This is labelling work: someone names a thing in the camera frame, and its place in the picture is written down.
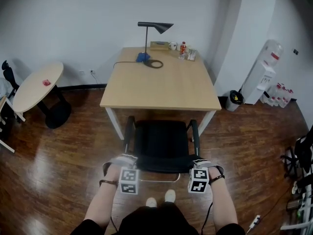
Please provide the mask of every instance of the black chair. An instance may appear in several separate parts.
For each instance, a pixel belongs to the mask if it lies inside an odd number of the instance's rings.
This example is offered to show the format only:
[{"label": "black chair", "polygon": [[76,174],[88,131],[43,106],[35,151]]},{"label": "black chair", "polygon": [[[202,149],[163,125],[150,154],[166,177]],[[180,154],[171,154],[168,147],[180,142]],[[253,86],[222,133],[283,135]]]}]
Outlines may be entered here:
[{"label": "black chair", "polygon": [[[187,131],[192,127],[195,154],[189,155]],[[136,167],[143,171],[178,174],[189,173],[193,160],[200,158],[198,125],[191,120],[189,125],[181,121],[142,120],[135,122],[128,117],[124,149],[129,152],[134,130],[133,153],[138,157]]]},{"label": "black chair", "polygon": [[15,92],[18,90],[19,85],[15,82],[14,74],[12,71],[12,68],[9,66],[7,61],[5,60],[2,64],[2,70],[3,70],[3,76],[4,78],[10,82],[10,84],[13,87],[13,90],[11,91],[8,98],[10,98],[12,95],[15,95]]},{"label": "black chair", "polygon": [[308,132],[306,136],[299,138],[294,145],[294,150],[292,147],[288,147],[286,150],[287,155],[280,156],[285,159],[285,177],[292,177],[297,179],[298,173],[297,168],[298,164],[301,168],[305,170],[306,173],[309,173],[311,169],[312,162],[312,150],[313,146],[313,127]]}]

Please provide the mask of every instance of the blue object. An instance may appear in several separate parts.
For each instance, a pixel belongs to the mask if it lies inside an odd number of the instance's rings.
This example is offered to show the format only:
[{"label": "blue object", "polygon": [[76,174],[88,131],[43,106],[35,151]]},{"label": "blue object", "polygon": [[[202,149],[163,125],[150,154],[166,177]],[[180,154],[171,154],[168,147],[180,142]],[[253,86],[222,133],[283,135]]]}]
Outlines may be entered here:
[{"label": "blue object", "polygon": [[148,53],[141,52],[138,54],[136,62],[141,63],[145,60],[148,60],[149,58],[150,58],[150,55]]}]

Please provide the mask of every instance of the person's right arm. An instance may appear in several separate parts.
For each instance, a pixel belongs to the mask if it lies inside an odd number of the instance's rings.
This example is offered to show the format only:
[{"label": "person's right arm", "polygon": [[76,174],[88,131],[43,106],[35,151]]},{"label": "person's right arm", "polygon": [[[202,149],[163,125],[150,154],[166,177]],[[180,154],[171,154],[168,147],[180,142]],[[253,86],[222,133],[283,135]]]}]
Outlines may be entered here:
[{"label": "person's right arm", "polygon": [[[214,179],[220,176],[216,167],[209,168],[209,177]],[[213,222],[216,232],[229,224],[238,224],[234,203],[228,192],[224,178],[220,178],[211,184],[213,194]]]}]

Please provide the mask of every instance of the brown hardwood floor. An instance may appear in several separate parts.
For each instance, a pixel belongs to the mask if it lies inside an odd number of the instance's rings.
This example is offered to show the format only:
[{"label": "brown hardwood floor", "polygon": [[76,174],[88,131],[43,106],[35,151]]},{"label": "brown hardwood floor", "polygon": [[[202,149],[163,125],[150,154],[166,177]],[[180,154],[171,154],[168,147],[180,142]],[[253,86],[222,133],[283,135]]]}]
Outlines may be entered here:
[{"label": "brown hardwood floor", "polygon": [[[103,90],[63,92],[72,105],[68,121],[48,129],[37,108],[25,113],[26,122],[14,123],[7,143],[16,153],[0,151],[0,227],[5,235],[69,234],[84,218],[102,178],[102,163],[122,152],[105,109],[99,107]],[[48,105],[55,95],[44,99]],[[203,112],[118,110],[122,126],[127,117],[136,119],[180,119],[198,124]],[[201,156],[225,168],[228,189],[239,224],[247,230],[255,215],[265,215],[291,184],[284,179],[279,156],[285,148],[307,133],[295,102],[285,109],[257,103],[243,105],[231,113],[217,112],[201,135]],[[138,196],[117,193],[112,216],[121,220],[145,204],[148,197],[158,202],[167,189],[177,193],[176,204],[188,222],[201,231],[212,201],[206,195],[188,194],[188,175],[175,184],[141,183]],[[286,193],[274,210],[251,234],[278,234],[290,198]],[[211,214],[204,234],[215,234]],[[106,234],[114,233],[110,224]]]}]

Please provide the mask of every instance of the bracelet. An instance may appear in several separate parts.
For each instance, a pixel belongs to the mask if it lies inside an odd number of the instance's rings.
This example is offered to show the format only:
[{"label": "bracelet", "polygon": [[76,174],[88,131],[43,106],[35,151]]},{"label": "bracelet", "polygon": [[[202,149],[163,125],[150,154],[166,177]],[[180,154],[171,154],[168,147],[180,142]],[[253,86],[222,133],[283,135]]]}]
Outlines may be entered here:
[{"label": "bracelet", "polygon": [[217,181],[217,180],[220,179],[220,178],[225,178],[225,176],[224,176],[224,175],[220,175],[220,176],[217,176],[217,177],[214,178],[214,179],[211,179],[211,180],[209,181],[209,185],[211,185],[214,181]]},{"label": "bracelet", "polygon": [[115,185],[116,187],[118,187],[118,182],[117,181],[109,181],[109,180],[102,179],[102,180],[99,181],[99,185],[101,186],[102,183],[107,183],[107,184]]}]

